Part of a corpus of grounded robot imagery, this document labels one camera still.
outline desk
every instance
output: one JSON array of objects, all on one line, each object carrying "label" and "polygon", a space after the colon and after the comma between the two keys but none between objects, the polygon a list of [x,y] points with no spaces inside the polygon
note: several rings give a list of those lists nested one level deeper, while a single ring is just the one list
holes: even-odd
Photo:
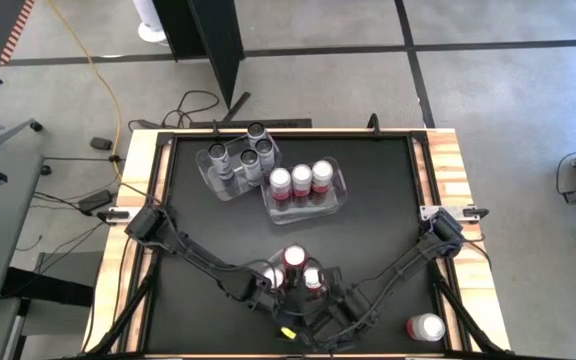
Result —
[{"label": "desk", "polygon": [[[468,179],[466,177],[461,153],[457,142],[457,136],[452,129],[382,129],[383,132],[398,132],[419,130],[427,133],[430,157],[432,159],[432,169],[426,169],[423,159],[421,145],[415,143],[415,153],[417,156],[417,168],[421,179],[423,196],[426,204],[432,204],[431,188],[428,181],[429,176],[437,180],[438,195],[443,205],[467,205],[473,203]],[[210,134],[212,130],[176,130],[185,134]],[[320,131],[318,129],[270,129],[272,132],[291,131]],[[338,132],[370,132],[372,129],[325,129],[325,131]],[[128,156],[123,173],[123,182],[138,190],[146,192],[148,190],[149,179],[153,169],[156,141],[159,130],[137,130],[128,150]],[[222,133],[245,133],[245,130],[221,130]],[[169,160],[169,148],[164,146],[159,166],[158,180],[155,185],[155,195],[161,196],[166,178],[166,169]],[[142,206],[144,197],[135,191],[122,187],[119,190],[117,206]],[[95,290],[95,312],[94,326],[92,328],[91,339],[88,349],[94,347],[104,333],[110,328],[115,316],[121,312],[126,300],[126,294],[130,286],[131,278],[145,275],[145,270],[149,265],[149,253],[144,253],[144,259],[140,269],[134,269],[136,259],[136,243],[131,242],[126,247],[126,254],[121,264],[124,245],[126,244],[125,226],[119,225],[111,229],[103,262],[99,274],[99,279]],[[480,237],[479,225],[464,225],[464,235],[468,239]],[[479,326],[488,336],[502,348],[509,348],[497,294],[490,268],[486,259],[466,246],[455,258],[456,275],[459,282],[459,291],[462,301],[470,311]],[[453,340],[453,348],[461,349],[459,343],[458,328],[454,313],[446,301],[448,331]],[[135,351],[139,344],[139,333],[143,319],[143,302],[133,315],[128,332],[126,351]]]}]

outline cylindrical container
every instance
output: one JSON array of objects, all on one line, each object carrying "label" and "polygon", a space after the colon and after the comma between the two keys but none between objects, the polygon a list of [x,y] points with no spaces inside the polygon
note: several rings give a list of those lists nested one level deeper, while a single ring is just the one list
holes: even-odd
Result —
[{"label": "cylindrical container", "polygon": [[284,249],[284,264],[287,268],[302,268],[306,264],[306,250],[299,245],[290,245]]},{"label": "cylindrical container", "polygon": [[212,166],[215,168],[217,176],[221,180],[228,180],[235,174],[230,166],[230,155],[228,155],[228,150],[223,144],[212,144],[208,148],[208,156],[210,161],[212,161]]},{"label": "cylindrical container", "polygon": [[248,125],[248,141],[250,142],[250,147],[254,149],[257,141],[261,139],[268,139],[266,128],[261,123]]},{"label": "cylindrical container", "polygon": [[317,161],[312,167],[312,190],[324,194],[330,189],[332,165],[326,160]]},{"label": "cylindrical container", "polygon": [[250,185],[258,185],[261,182],[261,162],[254,150],[244,150],[240,156],[241,166]]},{"label": "cylindrical container", "polygon": [[262,171],[270,170],[275,167],[275,149],[273,149],[270,140],[261,139],[257,141],[257,144],[255,144],[255,150],[257,150],[257,154],[259,154]]},{"label": "cylindrical container", "polygon": [[297,165],[292,170],[292,192],[295,196],[308,196],[312,184],[312,171],[308,165]]},{"label": "cylindrical container", "polygon": [[420,341],[438,341],[446,332],[443,320],[435,314],[413,316],[406,322],[408,335]]},{"label": "cylindrical container", "polygon": [[323,284],[319,279],[319,268],[309,266],[304,270],[304,284],[312,292],[323,290]]},{"label": "cylindrical container", "polygon": [[277,268],[275,268],[274,275],[272,269],[266,269],[266,271],[264,271],[264,277],[270,280],[271,289],[277,289],[284,286],[284,272]]},{"label": "cylindrical container", "polygon": [[270,191],[275,200],[282,201],[290,197],[290,173],[277,168],[270,173]]}]

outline concrete floor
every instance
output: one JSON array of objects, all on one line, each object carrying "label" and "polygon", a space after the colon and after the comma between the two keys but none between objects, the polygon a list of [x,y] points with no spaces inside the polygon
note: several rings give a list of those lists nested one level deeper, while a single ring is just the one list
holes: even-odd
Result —
[{"label": "concrete floor", "polygon": [[[129,1],[57,0],[93,55],[165,53],[136,37]],[[415,42],[464,43],[576,39],[576,1],[406,0]],[[247,50],[402,44],[394,2],[366,0],[236,0]],[[38,0],[14,58],[80,56],[44,0]],[[576,358],[576,205],[554,190],[557,162],[576,151],[576,48],[420,53],[438,127],[457,129],[473,196],[491,214],[486,246],[512,348],[520,354]],[[218,92],[206,61],[100,65],[116,92],[125,122],[159,120],[191,89]],[[0,119],[9,125],[35,117],[46,126],[24,133],[3,152],[104,157],[92,136],[112,138],[115,118],[103,87],[85,65],[0,68]],[[317,127],[365,126],[371,112],[388,127],[423,127],[404,53],[249,58],[240,65],[235,98],[252,93],[236,119],[312,117]],[[188,109],[207,99],[191,98]],[[220,105],[197,120],[221,118]],[[121,154],[130,133],[123,125]],[[54,174],[38,190],[67,197],[113,178],[103,162],[48,162]],[[565,171],[564,188],[576,185]],[[15,266],[31,268],[90,227],[69,211],[33,209]],[[105,231],[79,251],[102,251]],[[79,350],[84,329],[35,337],[24,358]]]}]

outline wooden table edge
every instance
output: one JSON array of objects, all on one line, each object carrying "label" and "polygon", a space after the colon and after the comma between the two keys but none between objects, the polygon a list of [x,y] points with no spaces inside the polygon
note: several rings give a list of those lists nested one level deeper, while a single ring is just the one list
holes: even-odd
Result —
[{"label": "wooden table edge", "polygon": [[[314,129],[268,129],[271,133],[316,133],[316,132],[372,132],[373,129],[366,128],[314,128]],[[457,136],[454,129],[424,129],[424,128],[384,128],[382,133],[408,133],[412,131],[423,131],[428,136],[430,154],[433,162],[433,171],[437,178],[439,194],[444,205],[468,205],[473,202],[467,175],[464,169],[463,160]],[[245,134],[245,129],[220,129],[220,134]],[[175,134],[212,134],[212,129],[166,129],[166,130],[135,130],[128,149],[122,182],[128,183],[141,191],[146,192],[150,180],[156,141],[159,133]],[[421,152],[421,145],[415,141],[415,155],[417,158],[417,168],[422,185],[422,192],[426,204],[432,204],[430,198],[430,186],[426,173],[425,163]],[[155,194],[158,198],[163,192],[163,183],[166,178],[167,162],[169,161],[169,146],[164,146],[159,167],[158,180]],[[144,197],[126,187],[119,189],[117,197],[117,206],[142,206]],[[119,287],[119,301],[117,308],[114,304],[117,296],[117,281],[119,278],[119,261],[123,254],[126,236],[123,233],[125,225],[114,226],[109,235],[108,242],[102,259],[101,270],[95,288],[95,318],[89,344],[85,350],[94,347],[106,331],[112,325],[114,318],[118,315],[125,305],[125,294],[127,293],[130,279],[133,276],[132,269],[136,259],[135,243],[128,244],[126,258],[121,267],[121,284]],[[479,225],[464,226],[466,238],[475,239],[481,236]],[[502,348],[509,348],[508,337],[499,307],[499,302],[495,292],[492,273],[488,268],[485,258],[465,247],[462,252],[454,259],[457,270],[462,301],[479,326],[488,334],[493,342]],[[146,254],[142,267],[140,269],[140,280],[145,274],[148,267],[149,254]],[[481,306],[475,306],[478,302],[483,301],[481,293],[485,294],[485,309]],[[138,346],[138,336],[140,327],[143,326],[143,306],[142,301],[139,308],[135,311],[133,319],[129,326],[127,351],[136,351]],[[453,342],[453,349],[461,349],[459,342],[459,333],[455,314],[444,299],[444,308],[446,309],[447,328],[450,338]]]}]

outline metal bracket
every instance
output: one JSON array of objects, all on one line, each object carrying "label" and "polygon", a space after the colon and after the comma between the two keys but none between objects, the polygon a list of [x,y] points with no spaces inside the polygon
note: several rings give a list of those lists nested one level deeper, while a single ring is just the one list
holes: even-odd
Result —
[{"label": "metal bracket", "polygon": [[[141,206],[117,206],[108,208],[108,211],[104,211],[104,221],[108,224],[128,224],[135,218],[137,213],[141,210]],[[113,216],[112,213],[117,213],[119,216]]]},{"label": "metal bracket", "polygon": [[421,220],[430,219],[439,209],[446,210],[457,221],[468,221],[471,223],[479,222],[484,216],[488,215],[488,209],[478,209],[475,205],[468,206],[420,206],[419,214]]}]

